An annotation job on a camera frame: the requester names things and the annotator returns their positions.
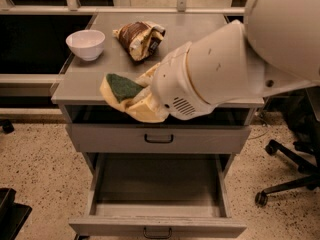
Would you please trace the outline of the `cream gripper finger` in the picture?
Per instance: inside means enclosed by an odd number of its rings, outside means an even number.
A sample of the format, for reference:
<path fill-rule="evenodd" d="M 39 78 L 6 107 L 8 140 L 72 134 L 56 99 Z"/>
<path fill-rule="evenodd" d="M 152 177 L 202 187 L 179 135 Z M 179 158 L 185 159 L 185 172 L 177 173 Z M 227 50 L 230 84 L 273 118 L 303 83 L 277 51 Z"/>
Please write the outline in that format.
<path fill-rule="evenodd" d="M 150 111 L 150 88 L 121 90 L 115 95 L 114 104 L 121 112 L 148 113 Z"/>
<path fill-rule="evenodd" d="M 151 68 L 149 68 L 145 73 L 143 73 L 142 75 L 140 75 L 135 82 L 142 86 L 142 87 L 147 87 L 152 83 L 152 79 L 154 76 L 155 71 L 157 70 L 157 68 L 159 67 L 159 63 L 155 64 L 154 66 L 152 66 Z"/>

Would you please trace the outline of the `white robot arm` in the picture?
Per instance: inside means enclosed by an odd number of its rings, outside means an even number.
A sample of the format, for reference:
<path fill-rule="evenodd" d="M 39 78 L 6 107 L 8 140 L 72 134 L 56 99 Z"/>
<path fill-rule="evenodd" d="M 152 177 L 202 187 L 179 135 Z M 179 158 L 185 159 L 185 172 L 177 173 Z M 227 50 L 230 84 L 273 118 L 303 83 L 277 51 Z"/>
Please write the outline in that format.
<path fill-rule="evenodd" d="M 117 108 L 141 122 L 190 120 L 238 99 L 320 83 L 320 0 L 247 0 L 244 19 L 170 52 Z"/>

